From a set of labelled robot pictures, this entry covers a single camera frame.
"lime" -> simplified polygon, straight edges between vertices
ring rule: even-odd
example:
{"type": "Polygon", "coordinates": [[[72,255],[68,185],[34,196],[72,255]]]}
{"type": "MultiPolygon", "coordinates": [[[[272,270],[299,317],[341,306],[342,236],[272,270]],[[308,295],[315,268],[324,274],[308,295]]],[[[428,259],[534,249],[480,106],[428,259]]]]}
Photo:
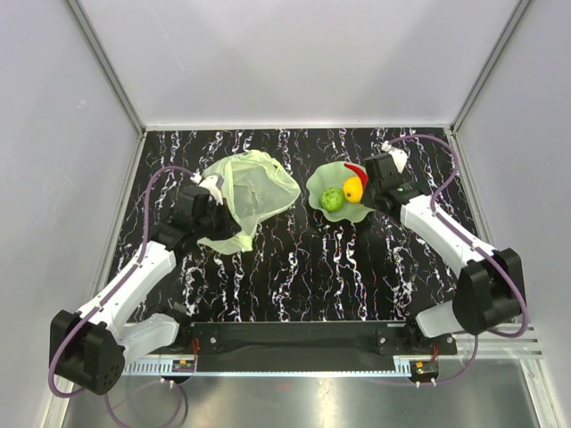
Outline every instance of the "lime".
{"type": "Polygon", "coordinates": [[[345,204],[343,190],[339,187],[329,187],[321,194],[319,201],[324,210],[329,212],[338,211],[345,204]]]}

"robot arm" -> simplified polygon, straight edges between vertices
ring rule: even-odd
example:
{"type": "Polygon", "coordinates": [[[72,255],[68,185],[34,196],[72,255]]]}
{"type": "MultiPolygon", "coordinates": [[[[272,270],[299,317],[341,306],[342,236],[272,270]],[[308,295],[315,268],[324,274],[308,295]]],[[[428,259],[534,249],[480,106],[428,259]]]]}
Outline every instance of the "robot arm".
{"type": "MultiPolygon", "coordinates": [[[[201,179],[195,177],[193,181],[198,183],[201,179]]],[[[199,239],[224,240],[240,231],[222,199],[222,183],[222,177],[210,176],[199,185],[182,187],[169,215],[154,228],[144,257],[139,261],[139,248],[136,256],[91,301],[74,314],[62,310],[55,316],[50,328],[50,361],[71,329],[99,309],[57,361],[58,375],[103,395],[130,362],[161,347],[184,349],[190,343],[189,319],[174,309],[155,313],[130,327],[125,324],[147,293],[199,239]]]]}
{"type": "Polygon", "coordinates": [[[519,256],[511,249],[497,251],[482,242],[440,207],[433,213],[428,189],[404,182],[404,152],[392,147],[387,151],[365,160],[368,184],[362,202],[419,234],[458,278],[452,301],[424,310],[410,321],[410,339],[421,342],[457,331],[477,335],[519,315],[516,297],[484,254],[500,264],[525,296],[519,256]]]}

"green bowl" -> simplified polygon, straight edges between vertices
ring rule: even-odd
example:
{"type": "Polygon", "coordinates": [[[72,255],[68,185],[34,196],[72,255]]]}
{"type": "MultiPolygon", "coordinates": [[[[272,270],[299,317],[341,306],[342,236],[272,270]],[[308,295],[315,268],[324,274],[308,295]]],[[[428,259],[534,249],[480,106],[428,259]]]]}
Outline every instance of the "green bowl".
{"type": "Polygon", "coordinates": [[[343,183],[347,178],[353,177],[355,173],[350,169],[346,168],[344,164],[347,162],[332,162],[318,167],[313,175],[307,180],[305,186],[307,190],[310,191],[310,206],[314,210],[320,210],[323,212],[325,218],[329,221],[341,221],[349,220],[353,223],[359,223],[363,221],[367,214],[374,211],[371,208],[367,208],[360,203],[352,203],[345,201],[344,206],[338,210],[329,212],[321,207],[321,194],[325,192],[329,187],[339,187],[343,188],[343,183]]]}

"lemon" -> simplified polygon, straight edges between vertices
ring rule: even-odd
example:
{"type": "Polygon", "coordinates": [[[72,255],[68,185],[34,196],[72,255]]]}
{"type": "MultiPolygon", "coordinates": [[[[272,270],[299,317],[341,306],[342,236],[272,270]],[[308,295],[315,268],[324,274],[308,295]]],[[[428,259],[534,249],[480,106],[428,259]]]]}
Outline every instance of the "lemon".
{"type": "Polygon", "coordinates": [[[343,195],[349,202],[359,203],[363,197],[363,184],[357,176],[349,178],[343,184],[343,195]]]}

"white cable clip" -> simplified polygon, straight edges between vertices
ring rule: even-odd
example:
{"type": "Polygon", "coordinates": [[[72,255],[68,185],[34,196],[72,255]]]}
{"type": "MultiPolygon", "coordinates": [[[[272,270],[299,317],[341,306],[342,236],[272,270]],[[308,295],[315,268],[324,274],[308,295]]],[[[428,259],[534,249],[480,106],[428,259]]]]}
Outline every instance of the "white cable clip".
{"type": "Polygon", "coordinates": [[[476,248],[482,248],[482,245],[479,244],[479,240],[475,239],[474,241],[472,241],[470,243],[470,250],[471,251],[476,251],[476,248]]]}
{"type": "Polygon", "coordinates": [[[388,140],[387,141],[383,141],[383,143],[381,144],[381,150],[383,152],[388,152],[389,150],[391,150],[393,147],[389,144],[388,140]]]}
{"type": "Polygon", "coordinates": [[[203,181],[203,177],[200,174],[194,173],[192,176],[190,176],[190,181],[196,185],[199,185],[200,182],[203,181]]]}
{"type": "Polygon", "coordinates": [[[134,265],[134,266],[137,266],[137,269],[139,269],[139,268],[141,268],[141,267],[143,266],[143,265],[142,265],[142,262],[139,261],[139,257],[141,257],[141,250],[142,250],[142,248],[140,248],[140,249],[135,253],[135,255],[133,256],[133,259],[131,259],[133,265],[134,265]]]}

